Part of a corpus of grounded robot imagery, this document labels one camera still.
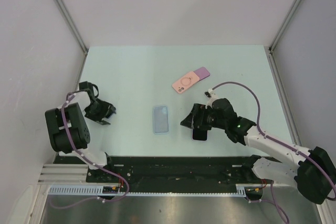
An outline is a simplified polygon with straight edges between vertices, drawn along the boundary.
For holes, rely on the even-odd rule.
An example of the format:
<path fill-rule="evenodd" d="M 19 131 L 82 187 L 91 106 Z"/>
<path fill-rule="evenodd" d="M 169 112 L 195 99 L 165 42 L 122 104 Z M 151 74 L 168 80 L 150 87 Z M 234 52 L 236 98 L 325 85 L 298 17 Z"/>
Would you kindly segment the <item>light blue phone case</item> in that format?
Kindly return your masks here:
<path fill-rule="evenodd" d="M 153 108 L 153 132 L 154 134 L 167 134 L 169 132 L 167 106 L 156 106 Z"/>

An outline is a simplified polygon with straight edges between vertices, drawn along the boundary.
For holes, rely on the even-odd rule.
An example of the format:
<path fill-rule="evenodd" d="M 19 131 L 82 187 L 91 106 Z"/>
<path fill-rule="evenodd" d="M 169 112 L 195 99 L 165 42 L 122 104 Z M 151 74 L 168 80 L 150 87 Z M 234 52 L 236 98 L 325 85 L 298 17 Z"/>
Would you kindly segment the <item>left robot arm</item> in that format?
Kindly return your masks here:
<path fill-rule="evenodd" d="M 89 149 L 91 136 L 86 119 L 99 125 L 109 125 L 116 114 L 115 106 L 99 98 L 99 88 L 88 81 L 79 83 L 78 90 L 68 93 L 66 101 L 45 112 L 45 120 L 52 149 L 59 154 L 72 154 L 105 182 L 115 178 L 116 169 L 108 164 L 107 154 Z"/>

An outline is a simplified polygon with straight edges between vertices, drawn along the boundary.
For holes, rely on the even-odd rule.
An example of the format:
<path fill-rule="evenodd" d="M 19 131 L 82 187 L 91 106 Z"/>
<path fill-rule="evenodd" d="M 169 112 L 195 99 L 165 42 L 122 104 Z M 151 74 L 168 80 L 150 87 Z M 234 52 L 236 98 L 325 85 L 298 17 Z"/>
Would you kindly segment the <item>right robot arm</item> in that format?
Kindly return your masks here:
<path fill-rule="evenodd" d="M 335 165 L 326 150 L 287 144 L 262 131 L 259 125 L 237 115 L 231 103 L 216 99 L 211 104 L 194 104 L 191 112 L 180 122 L 181 126 L 207 137 L 213 128 L 224 130 L 234 143 L 258 149 L 274 162 L 256 158 L 253 164 L 242 169 L 243 179 L 254 183 L 257 179 L 275 180 L 295 187 L 309 201 L 322 204 L 335 192 Z"/>

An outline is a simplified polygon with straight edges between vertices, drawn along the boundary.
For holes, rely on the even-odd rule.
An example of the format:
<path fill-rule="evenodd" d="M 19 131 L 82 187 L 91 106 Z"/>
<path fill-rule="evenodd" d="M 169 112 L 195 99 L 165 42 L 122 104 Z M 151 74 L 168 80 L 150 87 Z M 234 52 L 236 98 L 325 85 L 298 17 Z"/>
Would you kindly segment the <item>pink phone case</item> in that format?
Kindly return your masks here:
<path fill-rule="evenodd" d="M 194 84 L 199 82 L 199 76 L 194 72 L 190 71 L 183 77 L 179 78 L 172 84 L 172 88 L 179 94 L 182 94 Z"/>

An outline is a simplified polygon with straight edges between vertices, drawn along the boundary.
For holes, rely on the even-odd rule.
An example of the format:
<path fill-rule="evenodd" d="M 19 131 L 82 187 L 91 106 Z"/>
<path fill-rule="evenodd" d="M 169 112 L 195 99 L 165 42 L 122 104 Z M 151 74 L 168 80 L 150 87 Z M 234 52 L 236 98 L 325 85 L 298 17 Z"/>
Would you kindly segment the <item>purple phone case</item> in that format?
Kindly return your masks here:
<path fill-rule="evenodd" d="M 211 75 L 205 67 L 200 67 L 194 70 L 194 73 L 199 77 L 199 81 L 204 80 Z"/>

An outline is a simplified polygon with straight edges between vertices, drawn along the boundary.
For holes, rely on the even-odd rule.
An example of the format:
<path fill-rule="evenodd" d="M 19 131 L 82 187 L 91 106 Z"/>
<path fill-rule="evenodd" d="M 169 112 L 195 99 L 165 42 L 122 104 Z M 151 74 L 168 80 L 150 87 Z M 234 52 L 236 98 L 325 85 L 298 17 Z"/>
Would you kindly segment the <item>right aluminium frame post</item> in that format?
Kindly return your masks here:
<path fill-rule="evenodd" d="M 282 36 L 284 35 L 287 27 L 289 26 L 291 20 L 293 19 L 294 15 L 296 14 L 298 8 L 300 7 L 303 0 L 294 0 L 291 4 L 283 22 L 281 23 L 274 39 L 272 40 L 271 44 L 268 46 L 268 51 L 270 54 L 273 54 L 274 50 L 276 49 L 277 45 L 279 44 Z"/>

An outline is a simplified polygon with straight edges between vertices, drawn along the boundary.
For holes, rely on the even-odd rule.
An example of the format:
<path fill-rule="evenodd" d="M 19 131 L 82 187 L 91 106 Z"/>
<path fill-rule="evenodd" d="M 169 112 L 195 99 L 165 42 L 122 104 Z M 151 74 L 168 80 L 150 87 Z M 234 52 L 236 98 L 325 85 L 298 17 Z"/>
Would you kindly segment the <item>aluminium frame post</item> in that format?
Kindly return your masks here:
<path fill-rule="evenodd" d="M 68 26 L 70 32 L 72 33 L 72 35 L 75 38 L 75 41 L 77 42 L 78 46 L 80 47 L 81 51 L 84 53 L 84 55 L 86 56 L 88 53 L 88 47 L 85 45 L 85 42 L 82 38 L 82 36 L 80 35 L 80 32 L 64 2 L 64 0 L 54 0 L 55 5 L 57 6 L 57 8 L 59 9 L 66 25 Z"/>
<path fill-rule="evenodd" d="M 273 54 L 274 50 L 276 49 L 277 45 L 279 44 L 282 36 L 284 35 L 287 27 L 289 26 L 291 20 L 293 19 L 294 15 L 296 14 L 298 8 L 300 7 L 303 0 L 294 0 L 291 4 L 283 22 L 281 23 L 274 39 L 272 40 L 271 44 L 268 46 L 268 51 L 270 54 Z"/>

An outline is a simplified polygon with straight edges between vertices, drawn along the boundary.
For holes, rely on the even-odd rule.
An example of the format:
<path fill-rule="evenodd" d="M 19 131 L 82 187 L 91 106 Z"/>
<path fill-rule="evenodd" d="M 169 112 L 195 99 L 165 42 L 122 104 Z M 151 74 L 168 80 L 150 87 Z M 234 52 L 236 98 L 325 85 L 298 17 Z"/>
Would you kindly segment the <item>left aluminium frame post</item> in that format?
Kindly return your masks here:
<path fill-rule="evenodd" d="M 86 56 L 88 53 L 88 47 L 85 45 L 85 42 L 82 38 L 82 36 L 80 35 L 80 32 L 64 2 L 64 0 L 54 0 L 55 5 L 57 6 L 57 8 L 59 9 L 66 25 L 68 26 L 70 32 L 72 33 L 72 35 L 75 38 L 75 41 L 77 42 L 78 46 L 80 47 L 81 51 L 84 53 L 84 55 Z"/>

